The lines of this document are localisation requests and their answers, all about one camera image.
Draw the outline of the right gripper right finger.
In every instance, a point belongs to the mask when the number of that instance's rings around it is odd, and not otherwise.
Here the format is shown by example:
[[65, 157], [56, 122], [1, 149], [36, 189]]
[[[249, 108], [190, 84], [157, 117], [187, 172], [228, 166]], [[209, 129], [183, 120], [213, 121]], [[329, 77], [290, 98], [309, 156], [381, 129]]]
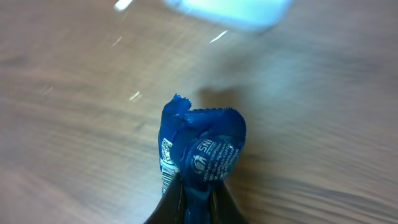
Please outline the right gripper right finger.
[[210, 194], [211, 224], [248, 224], [224, 183]]

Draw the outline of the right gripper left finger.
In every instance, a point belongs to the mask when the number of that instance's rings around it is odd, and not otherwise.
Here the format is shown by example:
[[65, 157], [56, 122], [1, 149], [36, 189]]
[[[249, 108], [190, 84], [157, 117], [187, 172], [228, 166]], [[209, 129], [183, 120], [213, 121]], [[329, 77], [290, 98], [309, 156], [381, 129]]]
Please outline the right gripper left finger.
[[144, 224], [184, 224], [185, 209], [186, 196], [181, 174], [178, 172]]

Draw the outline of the blue snack bar wrapper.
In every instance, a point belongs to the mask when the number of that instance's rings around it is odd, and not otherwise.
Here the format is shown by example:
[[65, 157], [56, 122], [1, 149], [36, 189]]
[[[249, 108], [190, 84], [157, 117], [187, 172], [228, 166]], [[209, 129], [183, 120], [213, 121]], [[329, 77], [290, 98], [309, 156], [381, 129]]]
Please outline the blue snack bar wrapper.
[[179, 172], [186, 196], [184, 223], [210, 223], [210, 194], [234, 170], [246, 142], [246, 122], [234, 108], [191, 106], [188, 98], [174, 95], [162, 110], [162, 196]]

